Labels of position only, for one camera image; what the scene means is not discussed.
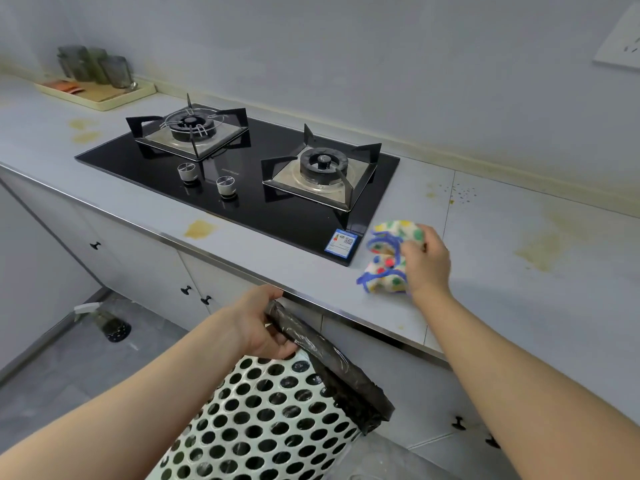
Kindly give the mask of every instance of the hand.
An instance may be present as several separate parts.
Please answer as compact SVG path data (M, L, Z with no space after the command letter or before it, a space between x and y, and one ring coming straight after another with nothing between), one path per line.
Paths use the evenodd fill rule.
M234 323L243 338L245 355L283 359L298 348L276 328L268 324L264 309L269 300L282 296L282 290L271 285L256 286L230 307Z
M414 300L417 295L427 292L451 295L449 250L433 227L423 224L418 224L418 227L424 233L424 246L406 241L400 248L406 260L409 292Z

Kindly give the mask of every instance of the yellow tray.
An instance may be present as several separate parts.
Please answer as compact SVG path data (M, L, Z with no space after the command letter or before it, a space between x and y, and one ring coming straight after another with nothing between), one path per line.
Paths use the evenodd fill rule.
M138 88L130 93L125 89L116 89L104 84L96 84L95 82L76 82L78 86L84 89L78 94L69 94L57 89L48 88L41 84L36 84L37 90L49 96L64 99L65 101L82 104L96 111L108 111L114 107L122 106L128 102L150 96L156 92L156 87L152 82L137 81Z

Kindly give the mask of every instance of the oil stain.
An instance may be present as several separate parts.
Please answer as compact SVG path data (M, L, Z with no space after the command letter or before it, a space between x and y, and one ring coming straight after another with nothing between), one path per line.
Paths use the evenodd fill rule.
M588 235L580 223L555 210L544 210L543 216L549 228L544 232L525 237L527 243L514 254L523 258L535 269L549 273L569 248L574 244L587 241Z
M215 230L216 226L214 226L212 223L198 219L189 225L189 228L187 229L187 232L184 233L184 236L190 237L192 239L204 239Z
M72 128L78 131L84 131L85 129L87 129L87 127L96 126L96 124L98 124L96 121L89 120L87 118L75 118L68 122L69 128Z
M74 143L90 143L101 134L100 131L85 131L84 133L78 133L72 139Z

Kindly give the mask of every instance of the power outlet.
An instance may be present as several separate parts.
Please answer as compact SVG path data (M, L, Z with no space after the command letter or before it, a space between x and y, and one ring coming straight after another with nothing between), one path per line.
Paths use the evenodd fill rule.
M593 60L640 69L640 2L622 15Z

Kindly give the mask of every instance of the floor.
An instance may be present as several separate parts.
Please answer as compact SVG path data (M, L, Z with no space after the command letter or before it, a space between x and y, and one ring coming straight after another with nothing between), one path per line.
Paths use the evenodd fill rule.
M131 334L114 344L107 341L92 320L80 320L5 382L0 387L0 453L126 379L186 334L177 325L116 293L103 306L130 323ZM372 433L353 444L329 479L455 477Z
M117 344L81 320L0 387L0 452L123 381L186 331L112 293L105 307L132 326Z

